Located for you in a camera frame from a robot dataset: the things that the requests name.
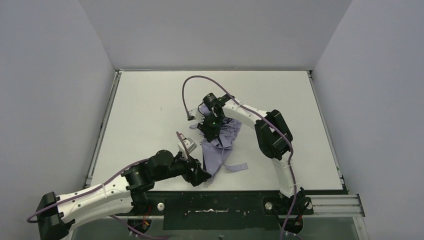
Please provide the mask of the black and lavender folding umbrella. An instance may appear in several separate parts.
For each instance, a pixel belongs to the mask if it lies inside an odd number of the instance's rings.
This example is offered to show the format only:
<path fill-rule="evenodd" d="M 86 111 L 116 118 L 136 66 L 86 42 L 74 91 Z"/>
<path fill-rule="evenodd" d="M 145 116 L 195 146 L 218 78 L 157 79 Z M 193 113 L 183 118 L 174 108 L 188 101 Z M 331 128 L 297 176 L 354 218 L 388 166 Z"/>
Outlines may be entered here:
<path fill-rule="evenodd" d="M 218 138 L 208 142 L 203 139 L 200 142 L 202 149 L 203 168 L 214 177 L 221 167 L 230 172 L 248 170 L 247 163 L 227 165 L 226 161 L 233 152 L 233 143 L 237 139 L 242 123 L 233 118 L 227 118 L 220 129 Z"/>

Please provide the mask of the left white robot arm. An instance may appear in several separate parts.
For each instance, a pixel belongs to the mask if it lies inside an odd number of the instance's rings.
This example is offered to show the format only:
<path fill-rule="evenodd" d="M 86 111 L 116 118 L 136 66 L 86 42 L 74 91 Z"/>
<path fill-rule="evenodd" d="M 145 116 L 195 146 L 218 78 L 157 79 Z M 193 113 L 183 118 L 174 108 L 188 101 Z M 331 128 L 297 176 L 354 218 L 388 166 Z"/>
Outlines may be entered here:
<path fill-rule="evenodd" d="M 46 193 L 36 209 L 36 220 L 29 217 L 27 222 L 37 224 L 40 239 L 61 240 L 94 220 L 131 212 L 142 214 L 149 205 L 146 192 L 156 182 L 178 176 L 194 187 L 212 177 L 197 159 L 160 150 L 126 166 L 104 183 L 67 194 Z"/>

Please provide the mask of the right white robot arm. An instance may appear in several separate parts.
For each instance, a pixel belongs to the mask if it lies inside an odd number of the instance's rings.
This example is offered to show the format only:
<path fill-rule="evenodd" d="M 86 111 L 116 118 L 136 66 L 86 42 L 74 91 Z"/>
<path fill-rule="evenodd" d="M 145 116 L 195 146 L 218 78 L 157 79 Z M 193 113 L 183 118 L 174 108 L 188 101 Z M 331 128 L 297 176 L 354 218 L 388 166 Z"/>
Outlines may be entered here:
<path fill-rule="evenodd" d="M 209 93 L 190 114 L 198 122 L 197 127 L 208 142 L 218 139 L 229 119 L 253 129 L 260 151 L 272 160 L 280 193 L 287 198 L 297 195 L 301 188 L 292 166 L 293 135 L 278 110 L 259 110 L 242 104 L 231 95 L 216 97 Z"/>

